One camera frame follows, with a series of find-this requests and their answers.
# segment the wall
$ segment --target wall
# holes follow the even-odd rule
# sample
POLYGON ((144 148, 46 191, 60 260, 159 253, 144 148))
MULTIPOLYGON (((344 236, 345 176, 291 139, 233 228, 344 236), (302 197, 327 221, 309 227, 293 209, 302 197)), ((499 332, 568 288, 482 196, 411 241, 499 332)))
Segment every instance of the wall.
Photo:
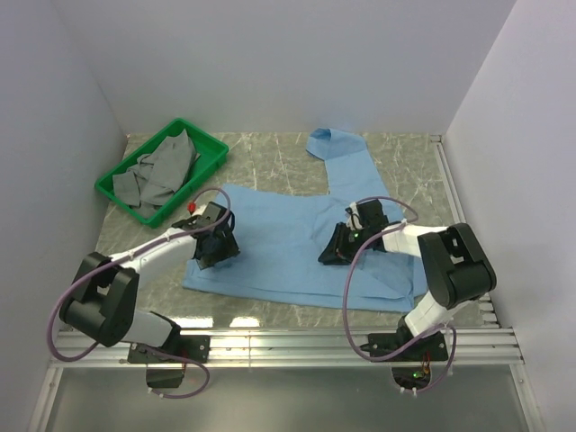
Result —
POLYGON ((126 131, 445 132, 514 0, 53 0, 126 131))
POLYGON ((518 0, 446 135, 548 430, 576 411, 576 4, 518 0))
POLYGON ((125 138, 50 2, 3 2, 0 58, 0 428, 21 431, 46 373, 48 313, 103 221, 94 180, 125 138))

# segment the marble tabletop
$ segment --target marble tabletop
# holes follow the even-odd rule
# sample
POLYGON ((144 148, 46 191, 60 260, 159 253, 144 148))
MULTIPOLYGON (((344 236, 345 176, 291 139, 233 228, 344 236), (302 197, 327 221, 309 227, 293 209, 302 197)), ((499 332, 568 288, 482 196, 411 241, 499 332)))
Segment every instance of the marble tabletop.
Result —
MULTIPOLYGON (((328 192, 324 162, 305 151, 307 133, 215 133, 229 146, 228 161, 204 185, 225 183, 279 194, 316 195, 328 192)), ((125 155, 150 138, 131 134, 125 155)), ((452 213, 434 145, 425 134, 364 133, 378 171, 392 197, 415 207, 422 225, 449 225, 452 213)), ((200 203, 212 199, 207 193, 200 203)), ((153 239, 174 221, 188 217, 182 204, 160 227, 141 225, 127 212, 110 203, 96 250, 103 254, 122 252, 153 239)), ((182 287, 185 265, 177 265, 139 291, 137 305, 179 319, 187 327, 197 328, 294 328, 338 327, 340 310, 240 299, 182 287)), ((396 327, 400 313, 351 310, 353 326, 396 327)), ((479 327, 482 314, 474 303, 454 317, 459 327, 479 327)))

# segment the folded blue fabric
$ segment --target folded blue fabric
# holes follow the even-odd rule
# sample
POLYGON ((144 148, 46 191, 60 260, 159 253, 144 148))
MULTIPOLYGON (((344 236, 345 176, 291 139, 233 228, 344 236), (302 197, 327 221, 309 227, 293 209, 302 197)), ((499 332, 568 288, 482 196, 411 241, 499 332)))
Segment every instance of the folded blue fabric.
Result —
MULTIPOLYGON (((339 130, 315 130, 307 150, 325 161, 330 195, 290 196, 224 185, 236 214, 238 257, 200 270, 188 263, 184 287, 273 302, 339 308, 347 266, 326 266, 318 256, 344 209, 370 195, 387 195, 362 137, 339 130)), ((400 208, 382 203, 391 221, 400 208)), ((403 254, 369 251, 358 263, 349 307, 409 311, 414 295, 426 291, 421 262, 403 254)))

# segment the gray cloth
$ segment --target gray cloth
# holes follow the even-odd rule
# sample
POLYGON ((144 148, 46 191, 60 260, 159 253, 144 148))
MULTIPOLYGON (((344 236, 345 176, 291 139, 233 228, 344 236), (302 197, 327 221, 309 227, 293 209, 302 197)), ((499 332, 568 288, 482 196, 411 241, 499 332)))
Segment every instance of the gray cloth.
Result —
POLYGON ((112 176, 114 194, 148 219, 182 187, 196 157, 186 130, 166 137, 153 153, 139 156, 137 165, 112 176))

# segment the green plastic tray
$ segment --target green plastic tray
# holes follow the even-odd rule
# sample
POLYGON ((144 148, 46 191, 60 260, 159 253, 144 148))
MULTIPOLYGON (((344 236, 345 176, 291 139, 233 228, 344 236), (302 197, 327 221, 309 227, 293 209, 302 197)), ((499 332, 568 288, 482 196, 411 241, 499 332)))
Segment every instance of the green plastic tray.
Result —
POLYGON ((156 228, 176 209, 176 207, 183 203, 192 194, 192 192, 197 190, 202 183, 204 183, 219 167, 224 164, 224 162, 226 162, 227 153, 228 146, 223 142, 211 137, 209 134, 198 129, 186 120, 175 119, 131 155, 126 157, 112 171, 99 178, 96 181, 95 188, 144 225, 156 228), (116 198, 113 190, 112 176, 125 173, 129 167, 136 165, 136 159, 138 156, 145 153, 152 153, 165 137, 176 137, 182 133, 182 130, 184 129, 186 129, 188 136, 192 139, 196 146, 196 150, 200 153, 200 157, 192 166, 192 169, 188 173, 186 182, 178 192, 176 192, 166 204, 160 207, 151 218, 144 219, 128 205, 116 198))

